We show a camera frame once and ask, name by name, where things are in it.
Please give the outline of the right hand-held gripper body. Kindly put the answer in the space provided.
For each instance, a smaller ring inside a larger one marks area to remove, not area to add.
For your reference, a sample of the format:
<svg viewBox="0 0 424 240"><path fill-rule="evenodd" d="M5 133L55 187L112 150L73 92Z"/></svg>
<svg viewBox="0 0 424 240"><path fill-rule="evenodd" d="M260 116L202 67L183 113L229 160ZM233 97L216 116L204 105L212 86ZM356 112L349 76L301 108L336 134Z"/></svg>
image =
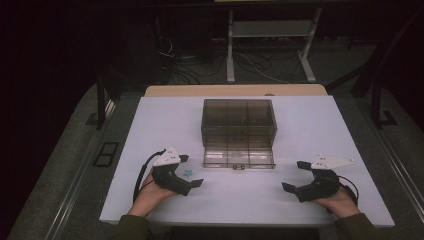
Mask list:
<svg viewBox="0 0 424 240"><path fill-rule="evenodd" d="M356 201L356 194L346 185L340 183L339 176L334 169L353 165L355 161L349 158L341 158L318 154L312 164L314 180L305 186L296 187L296 197L300 202L312 201L334 195L340 187L343 187Z"/></svg>

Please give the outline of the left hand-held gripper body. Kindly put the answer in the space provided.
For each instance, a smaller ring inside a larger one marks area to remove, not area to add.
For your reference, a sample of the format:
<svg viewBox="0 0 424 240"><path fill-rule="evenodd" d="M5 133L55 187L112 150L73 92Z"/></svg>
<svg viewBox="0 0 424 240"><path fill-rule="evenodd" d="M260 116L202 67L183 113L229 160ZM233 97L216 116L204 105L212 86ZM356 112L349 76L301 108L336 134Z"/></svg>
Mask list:
<svg viewBox="0 0 424 240"><path fill-rule="evenodd" d="M190 182L175 173L180 163L179 153L174 147L164 149L153 164L154 182L162 188L187 196L192 189Z"/></svg>

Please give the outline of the smoky clear compartment box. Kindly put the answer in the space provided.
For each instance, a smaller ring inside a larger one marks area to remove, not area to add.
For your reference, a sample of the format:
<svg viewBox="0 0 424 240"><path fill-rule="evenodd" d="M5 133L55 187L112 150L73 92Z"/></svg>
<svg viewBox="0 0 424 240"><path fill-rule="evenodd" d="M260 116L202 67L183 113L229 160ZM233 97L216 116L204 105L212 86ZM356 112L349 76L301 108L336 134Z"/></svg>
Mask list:
<svg viewBox="0 0 424 240"><path fill-rule="evenodd" d="M201 122L203 166L273 169L277 130L270 99L206 99Z"/></svg>

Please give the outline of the person's left hand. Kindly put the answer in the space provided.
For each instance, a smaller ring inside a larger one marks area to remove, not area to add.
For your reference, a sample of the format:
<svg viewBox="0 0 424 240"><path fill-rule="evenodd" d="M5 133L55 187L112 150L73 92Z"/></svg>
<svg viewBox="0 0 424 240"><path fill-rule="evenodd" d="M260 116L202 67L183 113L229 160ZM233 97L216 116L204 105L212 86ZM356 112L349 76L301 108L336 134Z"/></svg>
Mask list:
<svg viewBox="0 0 424 240"><path fill-rule="evenodd" d="M143 181L141 190L138 192L137 198L128 211L128 214L145 218L163 201L175 195L175 192L157 185L152 175L149 174Z"/></svg>

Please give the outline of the person's right hand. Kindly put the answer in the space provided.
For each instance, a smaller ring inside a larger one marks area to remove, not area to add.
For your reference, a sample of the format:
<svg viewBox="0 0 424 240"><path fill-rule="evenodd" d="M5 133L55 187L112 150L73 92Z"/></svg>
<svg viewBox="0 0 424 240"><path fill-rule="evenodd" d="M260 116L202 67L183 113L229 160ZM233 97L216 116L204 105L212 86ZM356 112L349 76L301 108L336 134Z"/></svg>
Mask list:
<svg viewBox="0 0 424 240"><path fill-rule="evenodd" d="M359 208L343 187L340 187L334 195L312 200L312 203L329 209L337 218L346 218L360 213Z"/></svg>

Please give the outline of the black metal stand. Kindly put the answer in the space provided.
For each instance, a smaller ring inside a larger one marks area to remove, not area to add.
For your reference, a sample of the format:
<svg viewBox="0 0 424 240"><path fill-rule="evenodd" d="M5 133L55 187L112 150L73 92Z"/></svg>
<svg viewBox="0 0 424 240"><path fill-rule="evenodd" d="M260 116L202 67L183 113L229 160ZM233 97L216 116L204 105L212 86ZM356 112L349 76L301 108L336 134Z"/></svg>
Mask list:
<svg viewBox="0 0 424 240"><path fill-rule="evenodd" d="M327 84L332 91L358 76L351 93L362 98L371 91L370 117L374 124L394 124L380 119L382 89L387 87L424 131L424 20L409 20L393 36L381 41L371 57L356 69Z"/></svg>
<svg viewBox="0 0 424 240"><path fill-rule="evenodd" d="M106 121L106 89L105 89L105 74L100 72L96 77L96 98L97 98L97 113L90 115L87 120L87 125L96 126L100 130Z"/></svg>

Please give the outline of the white metal stand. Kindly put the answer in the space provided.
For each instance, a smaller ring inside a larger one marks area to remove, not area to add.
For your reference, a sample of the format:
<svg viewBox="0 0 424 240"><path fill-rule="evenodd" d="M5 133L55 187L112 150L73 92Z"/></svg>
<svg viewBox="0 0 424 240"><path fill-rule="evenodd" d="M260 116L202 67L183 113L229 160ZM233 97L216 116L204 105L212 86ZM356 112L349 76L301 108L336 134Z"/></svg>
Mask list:
<svg viewBox="0 0 424 240"><path fill-rule="evenodd" d="M267 38L267 37L304 37L305 44L302 50L297 52L299 62L309 83L317 81L308 61L308 54L314 40L322 13L321 8L316 8L311 20L271 20L271 21L235 21L234 11L228 15L228 37L226 73L227 82L235 83L234 70L234 38Z"/></svg>

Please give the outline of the black rectangular floor frame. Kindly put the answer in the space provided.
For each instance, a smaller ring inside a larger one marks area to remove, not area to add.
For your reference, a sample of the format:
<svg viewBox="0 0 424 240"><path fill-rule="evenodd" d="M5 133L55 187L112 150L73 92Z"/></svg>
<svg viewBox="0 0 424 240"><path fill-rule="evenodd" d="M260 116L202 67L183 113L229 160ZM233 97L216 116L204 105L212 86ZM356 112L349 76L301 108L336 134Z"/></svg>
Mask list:
<svg viewBox="0 0 424 240"><path fill-rule="evenodd" d="M93 165L95 167L109 167L113 162L118 146L118 142L104 142Z"/></svg>

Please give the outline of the aluminium floor rail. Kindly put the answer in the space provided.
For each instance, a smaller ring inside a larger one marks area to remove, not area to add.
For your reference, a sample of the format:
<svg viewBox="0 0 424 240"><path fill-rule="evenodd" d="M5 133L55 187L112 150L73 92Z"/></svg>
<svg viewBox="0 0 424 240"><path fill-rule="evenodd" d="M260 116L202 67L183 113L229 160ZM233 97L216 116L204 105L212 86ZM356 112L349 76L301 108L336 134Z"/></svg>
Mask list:
<svg viewBox="0 0 424 240"><path fill-rule="evenodd" d="M96 107L94 100L78 104L49 160L45 175L59 200L43 240L101 240L112 229L99 220L110 170L92 165L106 132L89 119Z"/></svg>
<svg viewBox="0 0 424 240"><path fill-rule="evenodd" d="M358 105L407 199L424 223L424 132L396 101L383 107L379 122L371 119L370 103L359 100Z"/></svg>

